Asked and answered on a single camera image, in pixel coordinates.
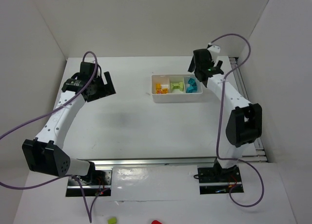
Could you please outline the teal frog lego brick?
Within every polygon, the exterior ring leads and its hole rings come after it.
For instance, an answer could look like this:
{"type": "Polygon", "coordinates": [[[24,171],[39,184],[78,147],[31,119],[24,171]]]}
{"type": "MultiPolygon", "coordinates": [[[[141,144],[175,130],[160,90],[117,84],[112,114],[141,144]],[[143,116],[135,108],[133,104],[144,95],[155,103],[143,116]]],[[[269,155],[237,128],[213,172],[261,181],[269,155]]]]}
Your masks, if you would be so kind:
{"type": "Polygon", "coordinates": [[[195,83],[196,83],[196,81],[195,81],[193,78],[190,78],[190,79],[188,80],[188,84],[189,84],[190,86],[194,85],[195,83]]]}

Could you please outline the teal long lego brick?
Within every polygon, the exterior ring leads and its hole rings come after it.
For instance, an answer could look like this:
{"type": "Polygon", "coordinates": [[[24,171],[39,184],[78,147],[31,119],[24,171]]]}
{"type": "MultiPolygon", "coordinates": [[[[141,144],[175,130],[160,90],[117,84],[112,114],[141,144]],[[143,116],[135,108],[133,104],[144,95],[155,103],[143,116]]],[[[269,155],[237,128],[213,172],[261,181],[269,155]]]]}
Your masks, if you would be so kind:
{"type": "Polygon", "coordinates": [[[189,86],[186,89],[186,93],[196,93],[197,92],[197,86],[189,86]]]}

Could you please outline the lime green lego brick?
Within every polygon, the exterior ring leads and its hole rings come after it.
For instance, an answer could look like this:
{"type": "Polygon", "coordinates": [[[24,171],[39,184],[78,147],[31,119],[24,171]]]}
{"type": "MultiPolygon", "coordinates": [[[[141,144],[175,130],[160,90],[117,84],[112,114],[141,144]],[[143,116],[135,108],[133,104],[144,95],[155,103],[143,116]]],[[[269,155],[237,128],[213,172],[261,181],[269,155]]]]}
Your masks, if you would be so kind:
{"type": "Polygon", "coordinates": [[[179,82],[178,84],[179,84],[179,90],[181,92],[183,92],[184,91],[184,82],[179,82]]]}
{"type": "Polygon", "coordinates": [[[176,90],[179,90],[179,84],[178,82],[172,82],[170,83],[170,92],[174,93],[176,90]]]}

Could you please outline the lime green lego brick bottom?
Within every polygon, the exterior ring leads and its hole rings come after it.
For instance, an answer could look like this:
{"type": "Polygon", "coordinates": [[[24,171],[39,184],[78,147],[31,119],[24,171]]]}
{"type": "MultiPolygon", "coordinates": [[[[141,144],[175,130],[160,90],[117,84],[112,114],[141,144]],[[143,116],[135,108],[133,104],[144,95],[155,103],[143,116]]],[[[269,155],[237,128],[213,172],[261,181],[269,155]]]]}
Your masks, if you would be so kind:
{"type": "Polygon", "coordinates": [[[178,82],[172,82],[170,83],[170,92],[174,93],[176,90],[179,90],[179,84],[178,82]]]}

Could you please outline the orange butterfly lego brick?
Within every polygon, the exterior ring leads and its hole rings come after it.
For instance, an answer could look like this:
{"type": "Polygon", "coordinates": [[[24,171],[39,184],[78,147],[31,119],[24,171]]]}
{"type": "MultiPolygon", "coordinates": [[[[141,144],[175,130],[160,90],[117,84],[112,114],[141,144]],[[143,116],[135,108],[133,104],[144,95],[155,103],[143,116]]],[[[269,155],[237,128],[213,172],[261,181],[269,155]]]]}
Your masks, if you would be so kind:
{"type": "Polygon", "coordinates": [[[156,94],[163,94],[162,89],[156,89],[156,94]]]}

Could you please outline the yellow striped bee lego brick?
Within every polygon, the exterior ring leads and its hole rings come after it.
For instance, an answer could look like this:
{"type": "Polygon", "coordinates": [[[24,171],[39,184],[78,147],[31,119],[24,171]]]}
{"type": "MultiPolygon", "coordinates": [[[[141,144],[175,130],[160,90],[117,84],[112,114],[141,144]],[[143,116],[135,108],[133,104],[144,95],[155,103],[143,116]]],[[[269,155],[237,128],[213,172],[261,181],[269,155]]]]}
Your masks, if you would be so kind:
{"type": "Polygon", "coordinates": [[[163,88],[161,91],[162,91],[162,94],[167,94],[169,90],[168,88],[163,88]]]}

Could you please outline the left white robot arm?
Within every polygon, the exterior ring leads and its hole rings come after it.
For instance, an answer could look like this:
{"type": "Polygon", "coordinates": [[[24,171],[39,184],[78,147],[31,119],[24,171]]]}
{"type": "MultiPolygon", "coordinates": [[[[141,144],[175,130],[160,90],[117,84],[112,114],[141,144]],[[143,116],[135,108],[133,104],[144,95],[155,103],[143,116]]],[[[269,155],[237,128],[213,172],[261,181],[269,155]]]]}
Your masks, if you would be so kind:
{"type": "Polygon", "coordinates": [[[29,169],[57,177],[75,175],[87,182],[94,179],[97,173],[93,162],[71,158],[62,148],[84,104],[115,93],[109,72],[103,73],[94,63],[81,62],[80,71],[64,82],[55,113],[33,140],[26,139],[22,144],[29,169]]]}

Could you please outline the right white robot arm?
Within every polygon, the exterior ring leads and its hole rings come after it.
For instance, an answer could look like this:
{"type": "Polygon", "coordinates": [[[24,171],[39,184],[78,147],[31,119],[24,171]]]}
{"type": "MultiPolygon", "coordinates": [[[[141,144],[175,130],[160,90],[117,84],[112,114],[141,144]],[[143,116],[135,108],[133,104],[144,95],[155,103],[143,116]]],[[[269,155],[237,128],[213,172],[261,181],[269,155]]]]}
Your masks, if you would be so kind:
{"type": "Polygon", "coordinates": [[[262,134],[262,108],[245,99],[227,80],[222,61],[214,61],[218,46],[193,51],[188,71],[221,102],[217,133],[217,162],[222,169],[236,166],[244,150],[262,134]]]}

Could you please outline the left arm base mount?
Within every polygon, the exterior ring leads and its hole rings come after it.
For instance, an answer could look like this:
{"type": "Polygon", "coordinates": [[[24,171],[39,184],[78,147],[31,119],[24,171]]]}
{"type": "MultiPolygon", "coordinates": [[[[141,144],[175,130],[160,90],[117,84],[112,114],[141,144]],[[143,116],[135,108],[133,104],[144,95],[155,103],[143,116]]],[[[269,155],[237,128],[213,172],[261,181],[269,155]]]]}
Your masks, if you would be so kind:
{"type": "Polygon", "coordinates": [[[76,180],[72,177],[68,179],[66,188],[66,197],[82,197],[82,192],[79,183],[81,183],[86,197],[100,197],[111,196],[111,182],[113,170],[105,168],[96,170],[95,174],[90,180],[86,177],[76,176],[76,180]]]}

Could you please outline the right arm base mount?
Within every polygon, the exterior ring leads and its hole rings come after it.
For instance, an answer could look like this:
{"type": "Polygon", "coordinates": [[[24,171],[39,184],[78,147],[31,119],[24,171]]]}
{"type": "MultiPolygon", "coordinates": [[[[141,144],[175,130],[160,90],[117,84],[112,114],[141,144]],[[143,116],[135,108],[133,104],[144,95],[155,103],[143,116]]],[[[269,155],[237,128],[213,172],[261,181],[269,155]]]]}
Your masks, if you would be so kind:
{"type": "Polygon", "coordinates": [[[215,159],[211,167],[197,168],[193,176],[199,182],[199,192],[204,194],[243,193],[244,188],[238,166],[222,168],[215,159]]]}

